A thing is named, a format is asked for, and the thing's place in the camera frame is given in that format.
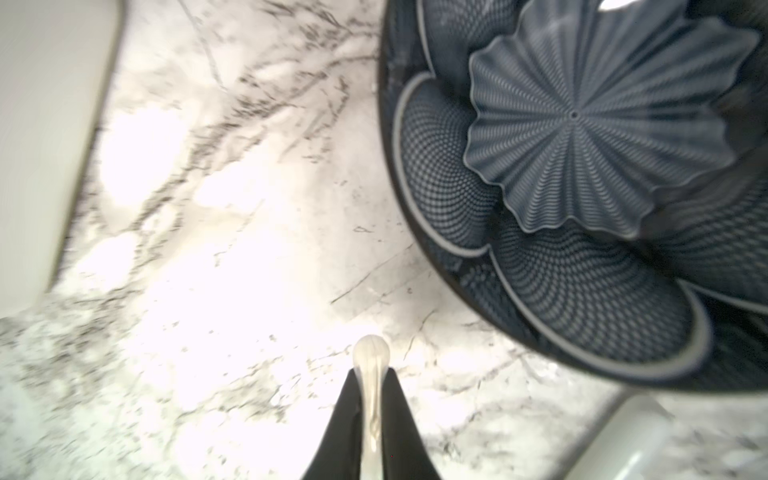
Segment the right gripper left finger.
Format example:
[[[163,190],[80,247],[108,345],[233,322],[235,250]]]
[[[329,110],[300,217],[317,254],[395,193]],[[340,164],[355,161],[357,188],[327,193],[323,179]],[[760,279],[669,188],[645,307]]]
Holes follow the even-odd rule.
[[[359,480],[362,400],[355,371],[350,369],[303,480]]]

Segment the white plastic storage bin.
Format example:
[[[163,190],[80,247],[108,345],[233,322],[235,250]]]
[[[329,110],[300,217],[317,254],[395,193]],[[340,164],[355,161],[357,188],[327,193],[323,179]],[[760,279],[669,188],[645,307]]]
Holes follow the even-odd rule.
[[[1,314],[52,285],[125,24],[122,1],[1,4]]]

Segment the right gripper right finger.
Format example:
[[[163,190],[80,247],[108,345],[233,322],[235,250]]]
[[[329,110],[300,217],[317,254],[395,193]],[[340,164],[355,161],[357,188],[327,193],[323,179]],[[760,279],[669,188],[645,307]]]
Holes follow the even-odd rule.
[[[386,480],[440,480],[422,441],[398,376],[389,368],[382,387],[382,445]]]

